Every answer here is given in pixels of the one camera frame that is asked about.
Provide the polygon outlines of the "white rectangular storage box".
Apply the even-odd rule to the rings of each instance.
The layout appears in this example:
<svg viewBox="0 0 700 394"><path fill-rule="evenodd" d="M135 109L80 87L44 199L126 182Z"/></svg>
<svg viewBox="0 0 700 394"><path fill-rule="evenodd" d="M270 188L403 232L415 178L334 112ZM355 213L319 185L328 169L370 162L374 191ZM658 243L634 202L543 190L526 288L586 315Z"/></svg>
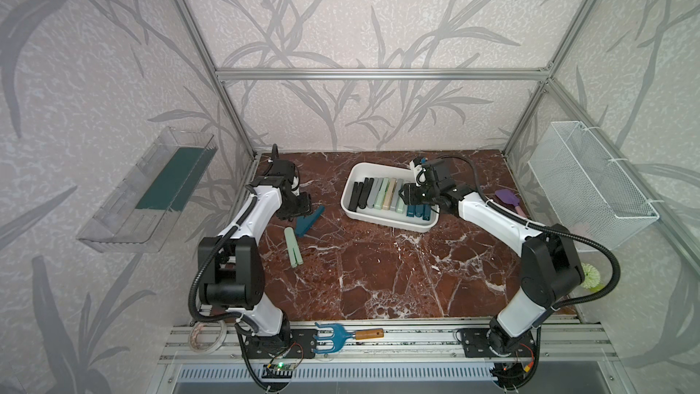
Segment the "white rectangular storage box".
<svg viewBox="0 0 700 394"><path fill-rule="evenodd" d="M365 209L357 207L355 212L351 211L350 204L355 183L363 182L364 178L397 178L397 180L404 180L410 184L415 182L415 176L410 169L370 162L360 162L356 164L350 171L340 200L341 207L349 218L417 233L428 232L439 221L439 215L434 211L430 212L429 220L425 220L422 217L409 217L407 213L401 215L396 211L377 210L373 208L374 204L368 204Z"/></svg>

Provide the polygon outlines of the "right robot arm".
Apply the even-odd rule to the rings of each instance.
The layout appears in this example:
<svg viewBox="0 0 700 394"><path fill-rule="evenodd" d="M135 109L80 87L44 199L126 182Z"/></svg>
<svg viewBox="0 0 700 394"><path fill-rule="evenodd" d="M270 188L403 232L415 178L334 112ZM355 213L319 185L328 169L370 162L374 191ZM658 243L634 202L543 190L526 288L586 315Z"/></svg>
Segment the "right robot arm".
<svg viewBox="0 0 700 394"><path fill-rule="evenodd" d="M466 162L473 172L475 185L460 184L452 178L448 160ZM571 233L556 224L546 226L523 218L487 197L479 183L476 165L457 155L422 157L410 162L412 181L399 196L409 206L435 206L439 213L454 215L475 224L499 239L521 259L520 289L510 303L490 321L489 347L506 357L528 333L543 324L552 314L566 306L575 306L606 297L614 291L622 276L615 254L594 240ZM584 297L568 295L585 281L583 263L576 244L586 244L601 253L610 263L612 275L602 289Z"/></svg>

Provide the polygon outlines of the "grey pruning pliers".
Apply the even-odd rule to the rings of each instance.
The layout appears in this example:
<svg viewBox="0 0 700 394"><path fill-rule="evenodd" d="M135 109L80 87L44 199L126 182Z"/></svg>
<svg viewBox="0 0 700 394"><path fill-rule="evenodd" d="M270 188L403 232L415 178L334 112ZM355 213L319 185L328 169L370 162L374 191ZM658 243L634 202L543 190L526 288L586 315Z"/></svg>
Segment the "grey pruning pliers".
<svg viewBox="0 0 700 394"><path fill-rule="evenodd" d="M398 200L399 200L399 193L401 191L401 188L404 184L404 181L401 179L397 179L397 182L395 184L395 188L392 194L392 200L389 206L390 211L395 212L397 211L397 205L398 205Z"/></svg>

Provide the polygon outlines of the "grey-blue pruning pliers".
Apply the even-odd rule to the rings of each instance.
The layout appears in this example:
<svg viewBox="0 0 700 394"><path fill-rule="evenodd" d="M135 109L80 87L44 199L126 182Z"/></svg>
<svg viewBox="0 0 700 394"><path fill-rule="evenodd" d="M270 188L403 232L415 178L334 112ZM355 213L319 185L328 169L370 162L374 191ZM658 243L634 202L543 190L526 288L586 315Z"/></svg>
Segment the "grey-blue pruning pliers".
<svg viewBox="0 0 700 394"><path fill-rule="evenodd" d="M383 182L384 179L382 177L372 179L372 186L366 201L367 209L371 209L374 207L374 204L377 200L377 195L381 189Z"/></svg>

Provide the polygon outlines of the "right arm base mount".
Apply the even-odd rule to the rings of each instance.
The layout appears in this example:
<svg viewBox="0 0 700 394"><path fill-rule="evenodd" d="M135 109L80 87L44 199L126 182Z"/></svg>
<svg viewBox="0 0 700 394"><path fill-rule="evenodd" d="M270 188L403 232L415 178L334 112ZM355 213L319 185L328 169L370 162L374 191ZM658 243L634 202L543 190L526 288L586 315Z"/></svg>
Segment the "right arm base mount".
<svg viewBox="0 0 700 394"><path fill-rule="evenodd" d="M493 334L489 328L461 328L456 331L456 339L468 359L534 359L539 351L531 331L511 339Z"/></svg>

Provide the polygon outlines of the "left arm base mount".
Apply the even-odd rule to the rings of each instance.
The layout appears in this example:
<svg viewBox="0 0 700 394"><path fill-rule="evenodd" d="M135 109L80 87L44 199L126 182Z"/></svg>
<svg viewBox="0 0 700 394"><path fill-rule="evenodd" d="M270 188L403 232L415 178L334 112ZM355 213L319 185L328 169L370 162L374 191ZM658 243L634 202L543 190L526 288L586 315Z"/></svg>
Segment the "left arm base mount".
<svg viewBox="0 0 700 394"><path fill-rule="evenodd" d="M315 357L317 330L292 328L273 337L244 336L245 353L249 359L313 359Z"/></svg>

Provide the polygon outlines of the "mint pruning pliers diagonal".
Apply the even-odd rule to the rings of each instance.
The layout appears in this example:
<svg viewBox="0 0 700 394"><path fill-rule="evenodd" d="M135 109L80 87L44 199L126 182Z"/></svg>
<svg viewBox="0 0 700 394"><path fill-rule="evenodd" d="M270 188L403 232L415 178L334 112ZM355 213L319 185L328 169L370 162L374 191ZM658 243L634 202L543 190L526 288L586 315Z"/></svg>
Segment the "mint pruning pliers diagonal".
<svg viewBox="0 0 700 394"><path fill-rule="evenodd" d="M380 185L379 190L377 191L377 198L374 203L374 208L376 210L382 210L383 205L385 202L385 197L386 197L386 192L388 191L388 187L390 185L390 178L384 178L382 180L382 184Z"/></svg>

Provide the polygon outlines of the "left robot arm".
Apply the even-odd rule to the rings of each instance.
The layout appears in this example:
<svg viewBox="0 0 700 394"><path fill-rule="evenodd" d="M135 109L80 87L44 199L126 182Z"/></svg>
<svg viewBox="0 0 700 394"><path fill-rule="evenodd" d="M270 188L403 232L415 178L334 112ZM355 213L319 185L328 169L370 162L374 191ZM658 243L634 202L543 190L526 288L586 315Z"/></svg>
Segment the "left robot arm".
<svg viewBox="0 0 700 394"><path fill-rule="evenodd" d="M296 165L273 149L264 173L244 186L248 198L242 210L222 233L200 241L198 271L188 294L194 321L232 319L241 335L291 345L287 315L264 292L258 243L273 217L291 221L311 215L311 196L300 191L299 182Z"/></svg>

